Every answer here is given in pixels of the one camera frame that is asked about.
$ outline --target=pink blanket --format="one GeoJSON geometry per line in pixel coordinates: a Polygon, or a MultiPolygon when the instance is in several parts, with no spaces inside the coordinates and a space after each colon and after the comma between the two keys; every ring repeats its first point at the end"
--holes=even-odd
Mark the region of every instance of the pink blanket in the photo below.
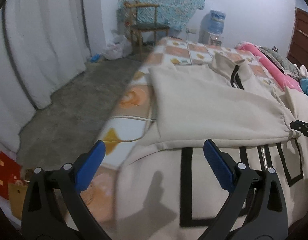
{"type": "Polygon", "coordinates": [[[284,87],[289,87],[303,93],[299,83],[290,76],[284,75],[263,53],[261,53],[254,46],[254,44],[244,42],[243,44],[237,46],[236,49],[252,52],[252,54],[256,56],[263,64],[263,66],[270,72],[272,77],[276,80],[276,82],[281,86],[282,89],[284,89],[284,87]]]}

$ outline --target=concrete floor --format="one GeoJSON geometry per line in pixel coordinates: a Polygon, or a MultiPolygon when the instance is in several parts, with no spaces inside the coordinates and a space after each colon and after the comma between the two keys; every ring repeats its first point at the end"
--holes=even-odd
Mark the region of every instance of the concrete floor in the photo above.
{"type": "Polygon", "coordinates": [[[17,162],[54,170],[88,152],[140,66],[127,58],[87,63],[86,72],[56,91],[52,104],[23,128],[17,162]]]}

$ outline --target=black stripe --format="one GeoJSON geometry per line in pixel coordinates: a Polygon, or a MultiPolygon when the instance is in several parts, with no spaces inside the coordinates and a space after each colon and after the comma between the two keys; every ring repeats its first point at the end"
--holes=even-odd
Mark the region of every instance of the black stripe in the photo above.
{"type": "Polygon", "coordinates": [[[262,151],[261,151],[260,146],[257,146],[257,151],[258,151],[258,157],[260,158],[261,169],[262,169],[262,171],[265,171],[265,166],[264,166],[264,161],[263,161],[262,151]]]}
{"type": "Polygon", "coordinates": [[[236,84],[237,84],[238,88],[244,90],[244,87],[243,87],[243,85],[241,83],[241,80],[240,80],[238,74],[235,76],[235,81],[236,81],[236,84]]]}
{"type": "MultiPolygon", "coordinates": [[[[182,228],[209,226],[215,219],[215,217],[192,219],[192,156],[193,148],[182,148],[180,190],[180,227],[182,228]]],[[[240,158],[241,162],[249,167],[246,147],[240,147],[240,158]]],[[[252,205],[253,197],[254,190],[250,188],[246,196],[246,206],[241,210],[239,216],[247,214],[252,205]]]]}
{"type": "Polygon", "coordinates": [[[202,227],[213,223],[215,217],[192,219],[192,156],[193,148],[182,148],[180,227],[202,227]]]}
{"type": "Polygon", "coordinates": [[[250,167],[247,159],[246,147],[239,148],[239,157],[241,158],[242,163],[244,163],[247,167],[250,167]]]}
{"type": "Polygon", "coordinates": [[[234,70],[233,70],[233,73],[231,75],[231,85],[232,85],[232,87],[234,87],[234,78],[235,78],[238,70],[239,70],[239,65],[236,65],[234,70]]]}
{"type": "Polygon", "coordinates": [[[281,143],[277,143],[276,146],[277,146],[277,150],[278,150],[278,154],[279,154],[279,157],[281,158],[281,162],[282,162],[282,165],[283,165],[283,169],[284,169],[284,174],[285,174],[285,177],[286,177],[286,180],[287,180],[287,183],[288,185],[291,187],[293,186],[296,182],[298,182],[299,180],[303,179],[304,178],[304,175],[303,175],[303,166],[302,166],[302,157],[301,157],[301,151],[300,151],[300,147],[298,145],[298,142],[295,138],[295,143],[296,143],[296,147],[297,147],[297,150],[298,150],[298,153],[300,155],[300,174],[297,175],[295,178],[291,178],[291,175],[288,171],[288,168],[286,166],[286,161],[285,161],[285,157],[284,157],[284,154],[283,154],[283,151],[282,151],[282,146],[281,146],[281,143]]]}
{"type": "Polygon", "coordinates": [[[264,145],[267,167],[273,167],[269,146],[264,145]]]}

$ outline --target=plastic bag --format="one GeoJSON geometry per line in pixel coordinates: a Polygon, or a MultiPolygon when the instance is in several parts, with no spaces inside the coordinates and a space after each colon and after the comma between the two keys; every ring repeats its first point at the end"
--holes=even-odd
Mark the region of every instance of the plastic bag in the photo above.
{"type": "Polygon", "coordinates": [[[127,57],[132,53],[132,50],[131,42],[124,35],[118,35],[114,37],[111,43],[106,45],[103,56],[109,60],[114,60],[127,57]]]}

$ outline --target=patterned bedsheet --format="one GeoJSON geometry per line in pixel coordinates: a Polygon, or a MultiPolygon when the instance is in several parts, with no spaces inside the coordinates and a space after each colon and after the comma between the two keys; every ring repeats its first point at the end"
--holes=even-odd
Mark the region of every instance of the patterned bedsheet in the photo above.
{"type": "Polygon", "coordinates": [[[163,38],[135,73],[125,95],[98,137],[106,144],[106,156],[89,188],[81,192],[81,196],[99,223],[113,219],[116,174],[137,140],[144,136],[156,119],[155,96],[148,69],[166,62],[189,67],[205,64],[211,62],[216,51],[233,61],[248,60],[257,77],[274,89],[281,89],[249,51],[193,43],[171,37],[163,38]]]}

